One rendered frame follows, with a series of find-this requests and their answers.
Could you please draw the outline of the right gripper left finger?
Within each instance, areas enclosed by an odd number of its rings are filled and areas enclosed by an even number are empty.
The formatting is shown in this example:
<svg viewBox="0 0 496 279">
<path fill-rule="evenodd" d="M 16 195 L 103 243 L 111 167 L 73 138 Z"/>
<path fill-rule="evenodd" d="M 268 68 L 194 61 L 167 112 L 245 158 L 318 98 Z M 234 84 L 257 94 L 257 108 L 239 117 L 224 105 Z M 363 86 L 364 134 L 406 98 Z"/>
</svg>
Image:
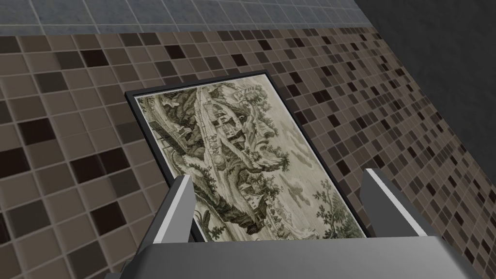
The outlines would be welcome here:
<svg viewBox="0 0 496 279">
<path fill-rule="evenodd" d="M 137 254 L 151 244 L 187 243 L 196 198 L 190 175 L 178 176 L 145 233 Z"/>
</svg>

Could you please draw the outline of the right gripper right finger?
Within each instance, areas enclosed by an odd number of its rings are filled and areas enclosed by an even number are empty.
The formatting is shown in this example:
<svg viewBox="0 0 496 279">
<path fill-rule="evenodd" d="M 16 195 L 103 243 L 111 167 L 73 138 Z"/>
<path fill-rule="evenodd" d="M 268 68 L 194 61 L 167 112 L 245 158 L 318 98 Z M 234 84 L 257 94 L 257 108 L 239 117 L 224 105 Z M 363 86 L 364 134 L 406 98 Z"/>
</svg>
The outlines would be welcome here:
<svg viewBox="0 0 496 279">
<path fill-rule="evenodd" d="M 437 236 L 431 224 L 380 169 L 364 170 L 360 199 L 377 237 Z"/>
</svg>

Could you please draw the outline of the black framed landscape picture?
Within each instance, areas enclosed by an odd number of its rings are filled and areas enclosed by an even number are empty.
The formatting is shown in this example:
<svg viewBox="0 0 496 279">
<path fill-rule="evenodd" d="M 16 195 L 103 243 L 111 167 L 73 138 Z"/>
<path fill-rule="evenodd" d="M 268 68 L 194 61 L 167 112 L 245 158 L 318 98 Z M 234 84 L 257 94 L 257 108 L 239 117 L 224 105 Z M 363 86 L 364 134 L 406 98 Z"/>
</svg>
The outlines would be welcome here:
<svg viewBox="0 0 496 279">
<path fill-rule="evenodd" d="M 192 180 L 198 242 L 369 236 L 267 71 L 124 95 L 167 182 Z"/>
</svg>

